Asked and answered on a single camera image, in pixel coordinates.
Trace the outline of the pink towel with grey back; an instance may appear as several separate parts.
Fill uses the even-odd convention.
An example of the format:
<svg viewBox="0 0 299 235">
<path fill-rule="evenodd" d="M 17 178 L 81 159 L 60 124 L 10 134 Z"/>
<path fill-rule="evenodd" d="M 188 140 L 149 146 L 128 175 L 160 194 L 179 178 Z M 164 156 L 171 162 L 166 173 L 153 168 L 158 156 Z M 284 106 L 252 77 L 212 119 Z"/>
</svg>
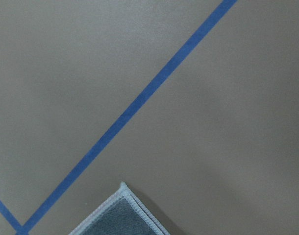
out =
<svg viewBox="0 0 299 235">
<path fill-rule="evenodd" d="M 133 191 L 122 182 L 71 232 L 71 235 L 168 235 L 169 232 Z"/>
</svg>

